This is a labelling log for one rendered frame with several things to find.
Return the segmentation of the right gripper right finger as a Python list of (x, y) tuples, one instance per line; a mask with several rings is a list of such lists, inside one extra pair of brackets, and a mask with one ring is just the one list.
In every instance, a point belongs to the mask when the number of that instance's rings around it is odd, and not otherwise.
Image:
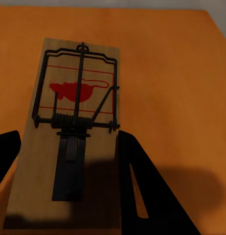
[[(201, 235), (138, 140), (118, 131), (122, 235)], [(132, 165), (149, 218), (137, 215)]]

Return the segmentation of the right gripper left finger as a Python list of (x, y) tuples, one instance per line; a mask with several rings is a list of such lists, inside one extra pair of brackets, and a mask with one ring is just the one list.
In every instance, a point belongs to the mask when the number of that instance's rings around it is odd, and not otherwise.
[(17, 130), (0, 134), (0, 183), (19, 154), (21, 143)]

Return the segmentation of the mousetrap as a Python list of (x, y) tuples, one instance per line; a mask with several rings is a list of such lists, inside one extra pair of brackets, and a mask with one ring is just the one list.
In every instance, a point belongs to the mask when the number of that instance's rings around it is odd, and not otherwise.
[(120, 48), (44, 38), (3, 229), (120, 229)]

